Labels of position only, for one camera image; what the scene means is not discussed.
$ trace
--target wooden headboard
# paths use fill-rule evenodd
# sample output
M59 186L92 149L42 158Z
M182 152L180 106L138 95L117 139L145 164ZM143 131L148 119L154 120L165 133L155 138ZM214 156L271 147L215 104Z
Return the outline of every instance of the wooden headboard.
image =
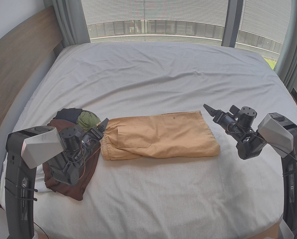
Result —
M18 92L61 40L52 6L0 39L0 126Z

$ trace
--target fitted sheet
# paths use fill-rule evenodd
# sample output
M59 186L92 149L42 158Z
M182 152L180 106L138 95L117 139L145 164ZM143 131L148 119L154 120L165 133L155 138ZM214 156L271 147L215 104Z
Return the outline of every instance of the fitted sheet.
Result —
M34 220L54 238L246 238L283 211L280 156L266 146L241 160L236 141L206 103L278 112L297 124L297 106L257 53L181 42L112 42L64 49L25 107L15 131L46 125L62 108L101 120L201 110L221 146L216 157L107 161L99 156L82 201L44 192L39 170ZM1 182L4 195L4 181Z

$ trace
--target green grass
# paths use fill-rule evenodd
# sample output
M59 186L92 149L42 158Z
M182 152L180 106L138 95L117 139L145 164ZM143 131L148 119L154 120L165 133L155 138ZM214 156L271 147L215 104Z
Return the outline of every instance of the green grass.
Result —
M273 59L265 58L265 57L264 57L264 59L266 60L268 65L270 65L271 69L273 70L275 68L276 63L277 63L277 60L273 60Z

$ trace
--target back pocket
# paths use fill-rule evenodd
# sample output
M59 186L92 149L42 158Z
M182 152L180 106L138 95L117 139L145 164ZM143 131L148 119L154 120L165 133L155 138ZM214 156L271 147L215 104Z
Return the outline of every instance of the back pocket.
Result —
M148 148L152 144L152 129L145 125L118 126L118 148Z

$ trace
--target khaki pants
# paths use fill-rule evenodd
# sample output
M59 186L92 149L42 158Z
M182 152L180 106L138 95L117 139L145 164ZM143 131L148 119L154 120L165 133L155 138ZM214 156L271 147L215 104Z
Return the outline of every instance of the khaki pants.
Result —
M196 111L109 120L101 152L106 160L210 157L220 146Z

